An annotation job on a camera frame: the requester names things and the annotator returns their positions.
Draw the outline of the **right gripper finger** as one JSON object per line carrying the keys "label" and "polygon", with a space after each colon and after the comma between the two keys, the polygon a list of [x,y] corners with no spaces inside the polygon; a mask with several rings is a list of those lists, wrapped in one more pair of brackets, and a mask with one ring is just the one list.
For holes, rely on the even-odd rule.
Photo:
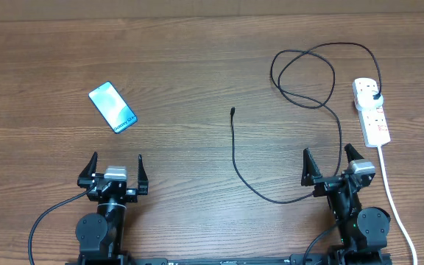
{"label": "right gripper finger", "polygon": [[347,161],[350,163],[354,160],[362,160],[364,157],[353,147],[352,144],[346,144],[344,150],[347,156]]}
{"label": "right gripper finger", "polygon": [[302,186],[313,186],[315,180],[322,178],[316,161],[314,160],[309,148],[303,150],[303,173],[301,177]]}

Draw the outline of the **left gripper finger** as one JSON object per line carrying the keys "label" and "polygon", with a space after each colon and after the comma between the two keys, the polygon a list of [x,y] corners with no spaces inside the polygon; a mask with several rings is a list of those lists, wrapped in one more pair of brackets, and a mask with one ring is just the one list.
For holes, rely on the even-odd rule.
{"label": "left gripper finger", "polygon": [[93,174],[96,173],[97,152],[94,152],[86,167],[81,171],[77,178],[77,185],[80,188],[89,188],[93,184]]}
{"label": "left gripper finger", "polygon": [[142,155],[138,155],[138,195],[147,195],[149,190],[149,180],[146,175]]}

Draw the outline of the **blue Galaxy S24+ smartphone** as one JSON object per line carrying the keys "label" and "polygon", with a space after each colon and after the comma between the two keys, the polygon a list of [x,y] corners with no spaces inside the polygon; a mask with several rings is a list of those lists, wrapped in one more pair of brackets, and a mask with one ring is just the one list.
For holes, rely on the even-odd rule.
{"label": "blue Galaxy S24+ smartphone", "polygon": [[109,81],[92,90],[88,97],[116,134],[138,121],[134,111]]}

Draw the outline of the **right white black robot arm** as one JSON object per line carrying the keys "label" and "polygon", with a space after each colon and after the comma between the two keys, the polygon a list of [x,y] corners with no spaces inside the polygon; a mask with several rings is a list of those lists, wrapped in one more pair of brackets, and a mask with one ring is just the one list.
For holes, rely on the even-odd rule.
{"label": "right white black robot arm", "polygon": [[[326,197],[335,224],[318,235],[300,258],[302,264],[391,264],[387,247],[387,234],[391,216],[382,208],[363,208],[358,192],[373,181],[375,166],[347,144],[344,150],[348,167],[334,177],[324,177],[309,149],[303,150],[302,186],[312,186],[314,197]],[[325,254],[312,255],[313,246],[332,230],[337,229],[340,245],[328,248]]]}

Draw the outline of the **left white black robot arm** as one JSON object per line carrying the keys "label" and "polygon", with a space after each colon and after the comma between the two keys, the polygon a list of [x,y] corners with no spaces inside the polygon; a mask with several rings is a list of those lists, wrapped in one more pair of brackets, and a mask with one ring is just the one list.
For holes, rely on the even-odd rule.
{"label": "left white black robot arm", "polygon": [[122,243],[127,204],[136,203],[139,196],[148,194],[149,180],[143,159],[138,156],[138,184],[129,188],[125,166],[108,166],[104,173],[98,173],[97,158],[94,153],[77,179],[88,199],[97,203],[96,212],[83,216],[77,223],[77,263],[134,264],[131,254],[122,249]]}

